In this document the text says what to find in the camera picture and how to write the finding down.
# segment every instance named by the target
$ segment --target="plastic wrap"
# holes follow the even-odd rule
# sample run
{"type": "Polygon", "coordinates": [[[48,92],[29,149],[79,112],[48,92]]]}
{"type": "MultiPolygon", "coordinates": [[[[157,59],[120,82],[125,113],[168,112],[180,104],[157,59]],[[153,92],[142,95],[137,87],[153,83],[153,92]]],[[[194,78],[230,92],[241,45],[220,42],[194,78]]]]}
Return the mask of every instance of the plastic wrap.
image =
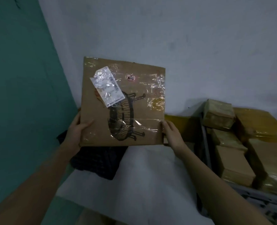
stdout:
{"type": "Polygon", "coordinates": [[[237,116],[235,133],[241,142],[257,138],[277,143],[277,120],[267,111],[247,108],[234,108],[237,116]]]}
{"type": "Polygon", "coordinates": [[[247,159],[256,174],[254,187],[277,194],[277,143],[249,139],[247,159]]]}
{"type": "Polygon", "coordinates": [[[208,99],[204,106],[203,125],[228,131],[234,123],[235,114],[230,103],[208,99]]]}
{"type": "Polygon", "coordinates": [[[255,174],[249,166],[244,152],[234,148],[216,146],[219,176],[226,181],[251,186],[255,174]]]}
{"type": "Polygon", "coordinates": [[[162,144],[165,69],[132,62],[84,58],[82,146],[162,144]]]}
{"type": "Polygon", "coordinates": [[[215,145],[232,147],[243,152],[246,152],[248,150],[232,132],[211,129],[211,136],[215,145]]]}

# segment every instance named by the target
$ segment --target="white sheet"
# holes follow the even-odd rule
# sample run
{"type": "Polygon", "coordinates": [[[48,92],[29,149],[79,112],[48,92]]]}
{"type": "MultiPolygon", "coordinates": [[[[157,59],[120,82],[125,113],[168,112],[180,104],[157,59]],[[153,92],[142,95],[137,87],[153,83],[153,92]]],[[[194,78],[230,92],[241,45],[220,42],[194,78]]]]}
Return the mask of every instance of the white sheet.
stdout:
{"type": "Polygon", "coordinates": [[[196,192],[169,147],[129,147],[112,181],[75,170],[57,196],[127,224],[213,224],[196,208],[196,192]]]}

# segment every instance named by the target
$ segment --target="green wall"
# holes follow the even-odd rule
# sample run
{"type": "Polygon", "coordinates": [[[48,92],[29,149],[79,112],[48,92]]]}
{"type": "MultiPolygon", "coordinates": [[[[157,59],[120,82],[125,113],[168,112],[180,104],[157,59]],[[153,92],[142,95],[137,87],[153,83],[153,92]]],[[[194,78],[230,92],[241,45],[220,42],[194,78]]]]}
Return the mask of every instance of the green wall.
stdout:
{"type": "MultiPolygon", "coordinates": [[[[58,146],[77,113],[37,0],[0,0],[0,202],[58,146]]],[[[82,207],[54,198],[43,224],[82,207]]]]}

